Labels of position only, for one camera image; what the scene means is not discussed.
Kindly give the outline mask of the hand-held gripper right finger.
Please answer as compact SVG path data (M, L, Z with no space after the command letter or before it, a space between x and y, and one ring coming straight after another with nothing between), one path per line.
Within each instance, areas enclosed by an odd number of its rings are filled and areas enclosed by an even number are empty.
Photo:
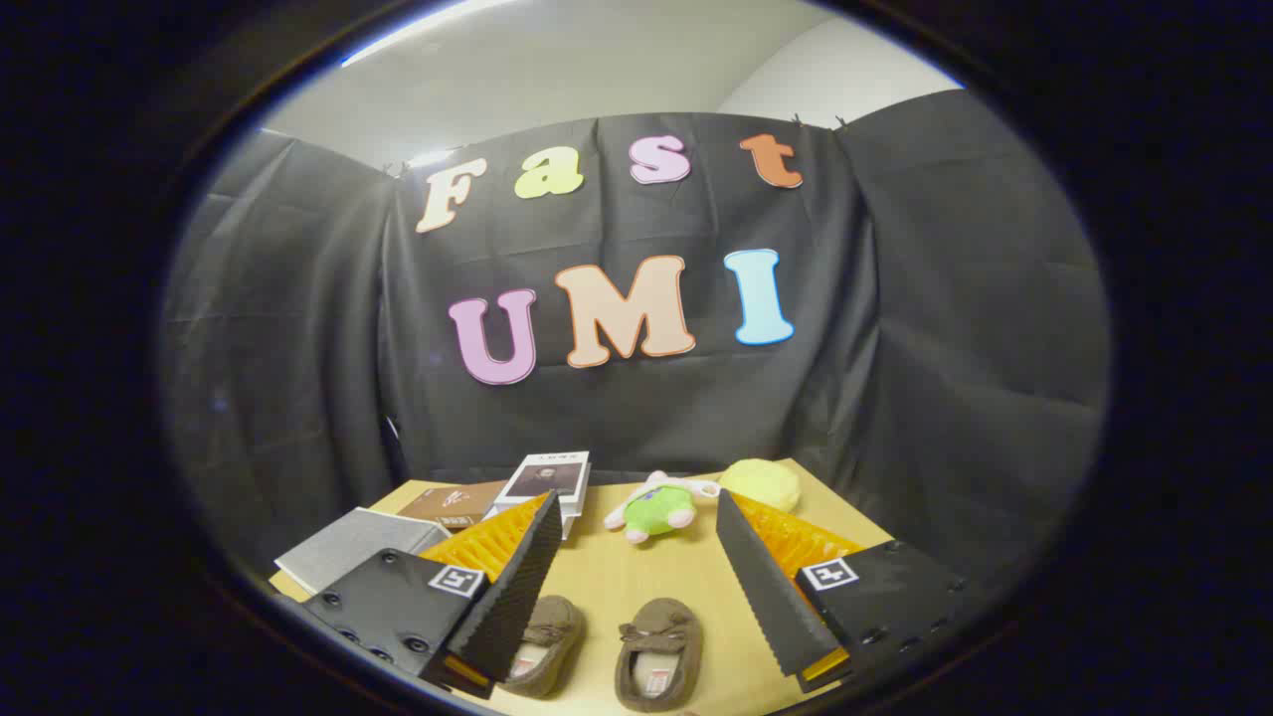
M723 490L715 533L779 670L805 693L918 661L973 619L983 591L914 545L862 547Z

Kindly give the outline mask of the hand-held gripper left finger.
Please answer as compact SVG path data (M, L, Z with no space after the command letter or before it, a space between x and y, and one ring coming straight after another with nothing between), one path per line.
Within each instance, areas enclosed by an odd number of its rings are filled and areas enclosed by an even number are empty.
M488 699L510 674L560 544L549 490L426 550L381 547L298 614L369 660Z

